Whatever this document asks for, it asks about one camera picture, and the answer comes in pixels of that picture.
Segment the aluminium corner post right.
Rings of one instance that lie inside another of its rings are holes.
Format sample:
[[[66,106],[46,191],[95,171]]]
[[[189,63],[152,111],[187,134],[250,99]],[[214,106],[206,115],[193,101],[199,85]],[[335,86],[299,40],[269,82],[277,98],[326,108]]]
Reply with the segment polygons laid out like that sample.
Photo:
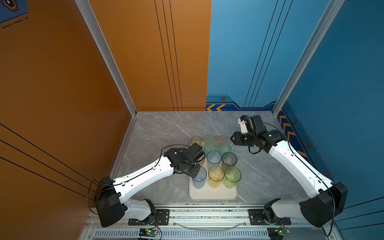
[[[312,56],[323,40],[329,27],[334,21],[336,15],[344,4],[344,0],[332,0],[329,1],[326,9],[324,10],[319,22],[317,23],[305,49],[303,50],[297,64],[295,65],[290,77],[288,78],[276,104],[272,110],[272,115],[276,117],[280,110],[283,108],[284,103],[287,101],[289,95],[303,74],[305,68],[310,62]]]

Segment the aluminium corner post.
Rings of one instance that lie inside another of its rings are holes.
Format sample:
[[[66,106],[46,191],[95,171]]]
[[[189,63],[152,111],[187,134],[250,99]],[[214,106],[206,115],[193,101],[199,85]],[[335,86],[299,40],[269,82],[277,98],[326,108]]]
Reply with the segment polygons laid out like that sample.
[[[310,62],[312,56],[323,40],[329,27],[334,21],[336,15],[344,4],[344,0],[332,0],[329,1],[326,9],[324,10],[319,22],[317,23],[305,49],[303,50],[297,64],[295,65],[290,77],[288,78],[276,104],[272,110],[272,115],[276,117],[280,110],[283,108],[284,103],[287,101],[289,95],[303,74],[305,68]]]
[[[91,35],[106,63],[111,76],[113,77],[115,84],[130,112],[133,117],[137,115],[137,109],[133,103],[131,95],[128,91],[126,83],[122,77],[122,74],[119,70],[119,67],[114,59],[114,56],[110,50],[110,47],[107,43],[107,40],[103,34],[103,31],[100,27],[100,24],[96,18],[96,15],[92,9],[90,1],[86,0],[75,0],[83,19],[85,20],[88,29],[91,32]]]

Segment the right circuit board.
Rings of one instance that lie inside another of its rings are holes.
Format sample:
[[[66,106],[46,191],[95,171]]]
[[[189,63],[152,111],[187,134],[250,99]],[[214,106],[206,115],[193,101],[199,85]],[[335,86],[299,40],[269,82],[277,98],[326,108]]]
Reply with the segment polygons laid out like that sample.
[[[271,240],[283,240],[285,235],[291,233],[291,231],[287,228],[284,229],[272,229],[268,228],[268,236]]]

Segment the teal glass front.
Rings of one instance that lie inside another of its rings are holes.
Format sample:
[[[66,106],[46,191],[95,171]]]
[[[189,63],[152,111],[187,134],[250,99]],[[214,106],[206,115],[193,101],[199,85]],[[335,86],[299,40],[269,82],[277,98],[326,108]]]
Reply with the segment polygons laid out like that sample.
[[[209,153],[210,151],[216,151],[218,146],[216,142],[205,142],[204,151],[205,153]]]

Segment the left circuit board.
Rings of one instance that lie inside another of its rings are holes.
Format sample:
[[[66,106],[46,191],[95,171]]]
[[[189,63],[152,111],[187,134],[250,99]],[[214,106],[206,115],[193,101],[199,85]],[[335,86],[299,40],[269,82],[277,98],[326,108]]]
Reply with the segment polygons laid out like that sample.
[[[160,232],[156,229],[140,229],[138,238],[139,240],[154,240],[159,237]]]

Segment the tall yellow glass front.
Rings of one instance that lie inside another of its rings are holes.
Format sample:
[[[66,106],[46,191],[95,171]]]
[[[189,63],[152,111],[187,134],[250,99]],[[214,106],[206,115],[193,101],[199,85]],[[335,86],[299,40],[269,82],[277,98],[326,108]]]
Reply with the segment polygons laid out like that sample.
[[[205,162],[205,159],[206,159],[206,157],[205,157],[205,156],[202,156],[201,159],[199,160],[198,164],[199,164],[200,166],[203,166],[203,165],[204,165],[204,162]]]

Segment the cream plastic tray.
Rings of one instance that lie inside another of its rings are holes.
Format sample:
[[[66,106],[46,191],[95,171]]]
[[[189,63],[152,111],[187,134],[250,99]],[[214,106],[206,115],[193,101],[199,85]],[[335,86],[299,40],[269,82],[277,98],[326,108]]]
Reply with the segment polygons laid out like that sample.
[[[226,200],[235,200],[238,197],[238,190],[237,185],[232,189],[227,189],[224,185],[224,179],[221,181],[221,184],[218,188],[212,188],[209,185],[209,176],[208,176],[208,166],[207,166],[207,154],[205,153],[205,162],[204,165],[201,167],[204,167],[207,170],[207,178],[205,181],[205,185],[201,189],[196,189],[193,186],[192,178],[189,179],[189,196],[191,200],[193,201],[226,201]]]

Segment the teal glass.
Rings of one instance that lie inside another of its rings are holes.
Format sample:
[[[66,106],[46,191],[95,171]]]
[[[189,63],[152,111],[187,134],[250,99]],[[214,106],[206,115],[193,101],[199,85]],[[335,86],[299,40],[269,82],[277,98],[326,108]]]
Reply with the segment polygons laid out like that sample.
[[[222,142],[218,145],[218,151],[223,155],[233,150],[232,145],[229,142]]]
[[[218,146],[216,142],[205,142],[204,151],[205,153],[209,153],[210,151],[216,151]]]

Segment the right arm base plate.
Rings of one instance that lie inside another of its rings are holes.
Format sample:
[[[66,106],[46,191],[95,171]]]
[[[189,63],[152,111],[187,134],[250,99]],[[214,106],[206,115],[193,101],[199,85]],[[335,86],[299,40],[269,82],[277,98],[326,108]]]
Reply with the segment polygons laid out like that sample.
[[[278,218],[271,210],[250,209],[248,210],[251,225],[291,225],[290,218]]]

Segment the small green glass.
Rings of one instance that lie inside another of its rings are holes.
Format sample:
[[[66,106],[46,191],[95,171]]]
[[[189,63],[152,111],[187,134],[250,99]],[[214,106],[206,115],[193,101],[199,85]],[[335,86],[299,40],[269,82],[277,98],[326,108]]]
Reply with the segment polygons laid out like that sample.
[[[216,137],[213,136],[213,135],[207,135],[207,136],[204,137],[204,141],[205,141],[206,143],[208,143],[208,142],[213,142],[213,143],[215,143],[215,142],[216,142]]]

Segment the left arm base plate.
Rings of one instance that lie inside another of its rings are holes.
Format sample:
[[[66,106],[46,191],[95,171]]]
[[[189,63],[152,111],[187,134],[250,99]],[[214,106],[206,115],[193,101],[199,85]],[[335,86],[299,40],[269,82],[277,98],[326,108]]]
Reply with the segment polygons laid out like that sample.
[[[137,219],[129,219],[129,226],[167,226],[169,224],[170,219],[170,210],[169,209],[160,209],[156,210],[155,213],[150,214],[143,221],[139,221]]]

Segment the circuit board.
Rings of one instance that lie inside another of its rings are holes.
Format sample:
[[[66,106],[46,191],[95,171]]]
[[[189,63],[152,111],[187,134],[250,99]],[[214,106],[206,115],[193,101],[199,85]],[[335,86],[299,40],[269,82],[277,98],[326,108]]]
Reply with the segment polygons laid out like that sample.
[[[268,228],[268,236],[271,240],[283,240],[285,235],[291,233],[291,231],[287,228],[284,229],[272,229]]]
[[[156,229],[140,229],[138,238],[139,240],[154,240],[159,237],[160,232]]]

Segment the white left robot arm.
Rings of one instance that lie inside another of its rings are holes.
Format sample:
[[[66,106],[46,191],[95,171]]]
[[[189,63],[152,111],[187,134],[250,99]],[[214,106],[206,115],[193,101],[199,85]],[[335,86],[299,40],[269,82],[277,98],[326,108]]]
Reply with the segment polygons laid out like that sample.
[[[149,185],[181,173],[196,178],[205,155],[198,144],[181,147],[171,145],[161,150],[160,157],[140,170],[123,177],[104,177],[98,182],[93,201],[103,228],[123,218],[138,220],[145,225],[157,225],[158,212],[149,199],[133,200],[132,196]]]

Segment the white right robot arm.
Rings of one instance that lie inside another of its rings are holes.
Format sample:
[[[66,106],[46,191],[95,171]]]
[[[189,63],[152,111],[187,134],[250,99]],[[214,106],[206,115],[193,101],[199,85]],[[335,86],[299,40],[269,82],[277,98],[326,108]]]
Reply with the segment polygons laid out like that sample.
[[[298,181],[306,192],[304,201],[274,199],[264,206],[264,220],[270,225],[279,224],[283,218],[305,219],[315,227],[332,223],[344,210],[348,189],[334,183],[307,162],[291,145],[279,129],[267,130],[266,123],[256,116],[242,115],[238,119],[241,130],[231,136],[237,146],[258,147],[278,160]]]

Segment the tall yellow glass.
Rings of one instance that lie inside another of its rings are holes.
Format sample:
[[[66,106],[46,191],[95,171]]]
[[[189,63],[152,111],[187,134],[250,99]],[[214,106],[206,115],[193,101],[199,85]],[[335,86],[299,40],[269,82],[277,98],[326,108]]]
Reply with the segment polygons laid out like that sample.
[[[218,188],[219,185],[221,184],[221,181],[224,179],[225,172],[223,168],[219,166],[213,166],[209,169],[208,176],[209,176],[209,185],[212,188]]]
[[[205,162],[205,159],[206,159],[206,157],[205,157],[205,156],[202,156],[201,159],[199,160],[198,164],[199,164],[200,166],[203,166],[203,165],[204,165],[204,162]]]

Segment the tall dark grey glass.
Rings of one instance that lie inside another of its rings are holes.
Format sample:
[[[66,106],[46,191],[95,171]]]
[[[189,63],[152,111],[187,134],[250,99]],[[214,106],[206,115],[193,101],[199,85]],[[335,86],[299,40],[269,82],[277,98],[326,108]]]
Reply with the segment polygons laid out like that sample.
[[[226,152],[222,155],[222,167],[226,169],[228,167],[233,167],[237,164],[238,158],[232,152]]]

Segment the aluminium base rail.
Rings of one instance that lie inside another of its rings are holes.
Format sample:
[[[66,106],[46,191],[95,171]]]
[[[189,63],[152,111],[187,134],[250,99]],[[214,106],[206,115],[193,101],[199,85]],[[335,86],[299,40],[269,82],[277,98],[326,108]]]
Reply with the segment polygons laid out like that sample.
[[[103,228],[99,217],[90,213],[81,233],[81,240],[139,240],[140,229],[156,229],[154,240],[270,240],[268,228],[291,231],[284,240],[341,240],[335,224],[314,227],[305,219],[290,218],[291,225],[251,225],[248,210],[262,209],[251,204],[183,204],[156,205],[157,210],[169,209],[167,226],[129,226],[123,218]]]

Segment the small yellow glass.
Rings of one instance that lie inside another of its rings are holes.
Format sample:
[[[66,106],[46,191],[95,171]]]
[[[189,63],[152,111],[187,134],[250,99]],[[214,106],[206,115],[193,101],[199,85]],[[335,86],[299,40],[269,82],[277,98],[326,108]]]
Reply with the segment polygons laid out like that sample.
[[[191,144],[192,144],[192,145],[193,145],[193,144],[197,144],[197,145],[201,146],[201,145],[202,145],[202,142],[203,142],[203,139],[202,139],[200,136],[193,136],[193,137],[191,138]]]

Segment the tall blue glass front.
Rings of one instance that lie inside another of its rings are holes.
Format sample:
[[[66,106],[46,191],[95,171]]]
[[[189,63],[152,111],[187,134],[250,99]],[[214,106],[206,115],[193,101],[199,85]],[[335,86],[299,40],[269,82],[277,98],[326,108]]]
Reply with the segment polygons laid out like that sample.
[[[219,166],[221,160],[222,160],[222,155],[219,151],[216,151],[216,150],[209,151],[207,154],[208,169],[210,169],[213,166]]]

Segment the tall green glass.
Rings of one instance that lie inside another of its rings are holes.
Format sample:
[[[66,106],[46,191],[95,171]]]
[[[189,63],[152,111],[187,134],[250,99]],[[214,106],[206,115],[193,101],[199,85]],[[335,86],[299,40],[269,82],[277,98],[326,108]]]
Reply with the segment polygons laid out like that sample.
[[[237,183],[241,180],[241,178],[242,178],[242,173],[238,168],[228,167],[225,170],[224,185],[227,189],[232,189],[237,185]]]

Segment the aluminium corner post left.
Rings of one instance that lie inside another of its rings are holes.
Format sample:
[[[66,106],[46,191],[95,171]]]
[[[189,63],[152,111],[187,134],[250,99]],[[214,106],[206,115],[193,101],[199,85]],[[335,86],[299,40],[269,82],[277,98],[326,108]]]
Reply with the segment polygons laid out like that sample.
[[[90,1],[86,0],[75,0],[83,19],[85,20],[88,29],[91,32],[91,35],[106,63],[111,76],[113,77],[115,84],[130,112],[133,117],[137,115],[137,109],[133,103],[131,95],[128,91],[126,83],[122,77],[122,74],[119,70],[119,67],[114,59],[114,56],[110,50],[110,47],[107,43],[107,40],[103,34],[103,31],[100,27],[100,24],[96,18],[96,15],[92,9]]]

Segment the tall blue glass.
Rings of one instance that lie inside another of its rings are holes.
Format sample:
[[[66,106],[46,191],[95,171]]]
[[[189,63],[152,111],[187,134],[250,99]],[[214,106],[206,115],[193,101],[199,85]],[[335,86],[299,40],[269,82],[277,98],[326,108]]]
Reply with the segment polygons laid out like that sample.
[[[208,169],[210,169],[213,166],[219,166],[221,160],[222,160],[222,155],[219,151],[216,151],[216,150],[209,151],[207,154]]]
[[[197,176],[192,178],[193,186],[196,189],[201,189],[205,185],[207,178],[207,170],[204,167],[201,167]]]

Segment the small pink glass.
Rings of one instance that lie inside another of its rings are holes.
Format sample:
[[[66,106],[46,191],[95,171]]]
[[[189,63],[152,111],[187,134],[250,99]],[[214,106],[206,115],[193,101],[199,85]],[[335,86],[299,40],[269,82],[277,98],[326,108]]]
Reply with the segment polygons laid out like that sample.
[[[219,136],[219,137],[217,137],[216,142],[217,142],[218,145],[221,144],[221,143],[228,143],[229,142],[229,138],[226,137],[226,136]]]

